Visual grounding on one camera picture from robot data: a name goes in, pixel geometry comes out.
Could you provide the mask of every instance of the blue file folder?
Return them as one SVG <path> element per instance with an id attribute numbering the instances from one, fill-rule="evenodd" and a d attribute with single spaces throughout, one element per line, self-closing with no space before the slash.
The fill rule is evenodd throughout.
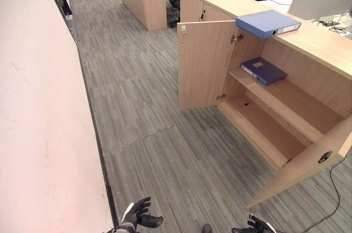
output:
<path id="1" fill-rule="evenodd" d="M 290 17 L 267 10 L 236 18 L 237 27 L 261 38 L 266 39 L 275 35 L 299 29 L 301 23 Z"/>
<path id="2" fill-rule="evenodd" d="M 287 76 L 284 71 L 261 57 L 241 63 L 241 68 L 265 86 Z"/>

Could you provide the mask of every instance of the black glove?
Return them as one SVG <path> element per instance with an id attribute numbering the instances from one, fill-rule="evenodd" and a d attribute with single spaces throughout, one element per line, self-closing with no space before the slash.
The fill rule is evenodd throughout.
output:
<path id="1" fill-rule="evenodd" d="M 135 230 L 137 229 L 137 224 L 147 228 L 157 228 L 160 226 L 164 220 L 163 217 L 154 217 L 145 214 L 148 212 L 147 207 L 150 206 L 150 199 L 150 197 L 146 197 L 139 200 L 137 203 L 130 203 L 122 218 L 121 224 L 131 223 L 134 225 Z"/>
<path id="2" fill-rule="evenodd" d="M 232 229 L 232 233 L 276 233 L 275 229 L 269 224 L 266 223 L 259 218 L 255 217 L 253 214 L 249 215 L 249 219 L 247 224 L 251 226 L 251 228 L 246 229 Z"/>

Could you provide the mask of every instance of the cabinet shelf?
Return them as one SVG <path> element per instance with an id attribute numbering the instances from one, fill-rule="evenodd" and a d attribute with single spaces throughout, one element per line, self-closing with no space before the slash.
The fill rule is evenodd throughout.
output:
<path id="1" fill-rule="evenodd" d="M 241 68 L 232 69 L 229 74 L 312 142 L 343 119 L 286 79 L 262 86 Z"/>
<path id="2" fill-rule="evenodd" d="M 223 101 L 218 108 L 276 170 L 306 148 L 247 96 Z"/>

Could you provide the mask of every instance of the desk cable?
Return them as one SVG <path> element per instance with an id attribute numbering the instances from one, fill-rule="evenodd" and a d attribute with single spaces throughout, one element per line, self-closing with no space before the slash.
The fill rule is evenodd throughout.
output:
<path id="1" fill-rule="evenodd" d="M 270 1 L 275 2 L 276 4 L 280 4 L 280 5 L 286 5 L 286 6 L 290 6 L 291 5 L 291 4 L 278 3 L 278 2 L 276 2 L 274 0 L 270 0 Z"/>
<path id="2" fill-rule="evenodd" d="M 317 223 L 311 225 L 309 228 L 307 228 L 306 230 L 304 230 L 302 233 L 307 233 L 309 230 L 311 230 L 311 229 L 314 228 L 315 226 L 319 225 L 319 224 L 322 223 L 324 220 L 326 220 L 326 219 L 332 217 L 332 216 L 336 213 L 336 211 L 338 210 L 338 208 L 340 207 L 340 193 L 339 193 L 339 191 L 338 191 L 337 188 L 336 188 L 336 185 L 335 185 L 334 180 L 332 179 L 332 170 L 333 170 L 337 165 L 339 165 L 340 163 L 342 163 L 342 162 L 346 159 L 346 157 L 347 157 L 347 154 L 346 154 L 345 158 L 343 158 L 340 162 L 338 162 L 337 164 L 335 164 L 334 166 L 332 166 L 331 169 L 330 169 L 330 172 L 329 172 L 330 180 L 331 180 L 332 185 L 334 186 L 334 189 L 335 189 L 335 192 L 336 192 L 336 195 L 337 195 L 337 199 L 338 199 L 335 210 L 334 210 L 330 215 L 327 215 L 326 217 L 324 217 L 323 219 L 321 219 L 321 220 L 318 221 Z M 277 233 L 285 233 L 285 232 L 279 231 L 279 230 L 276 230 L 276 232 L 277 232 Z"/>

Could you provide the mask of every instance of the black cable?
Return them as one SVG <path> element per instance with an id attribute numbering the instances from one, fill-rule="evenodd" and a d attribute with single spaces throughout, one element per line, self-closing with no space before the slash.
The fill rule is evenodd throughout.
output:
<path id="1" fill-rule="evenodd" d="M 284 4 L 284 3 L 278 3 L 278 2 L 276 2 L 276 1 L 273 1 L 273 0 L 271 0 L 272 2 L 275 2 L 275 3 L 277 3 L 277 4 L 280 4 L 280 5 L 286 5 L 286 6 L 290 6 L 291 4 Z"/>
<path id="2" fill-rule="evenodd" d="M 332 179 L 332 170 L 333 170 L 337 165 L 339 165 L 340 163 L 342 163 L 342 162 L 346 159 L 346 157 L 347 157 L 347 154 L 346 154 L 345 158 L 342 159 L 341 162 L 335 164 L 335 165 L 332 166 L 331 169 L 330 169 L 330 180 L 331 180 L 331 182 L 332 182 L 332 185 L 333 185 L 334 188 L 335 188 L 335 192 L 336 192 L 337 198 L 338 198 L 337 206 L 336 206 L 334 212 L 332 212 L 330 215 L 327 215 L 326 217 L 324 217 L 324 218 L 323 218 L 322 220 L 320 220 L 319 222 L 317 222 L 317 223 L 311 225 L 309 228 L 307 228 L 307 229 L 306 229 L 305 231 L 303 231 L 302 233 L 308 232 L 309 230 L 311 230 L 311 229 L 312 229 L 313 227 L 315 227 L 316 225 L 318 225 L 318 224 L 322 223 L 324 220 L 326 220 L 326 219 L 332 217 L 332 216 L 336 213 L 337 209 L 340 207 L 340 194 L 339 194 L 339 191 L 338 191 L 337 188 L 336 188 L 336 185 L 335 185 L 335 183 L 334 183 L 334 180 Z"/>

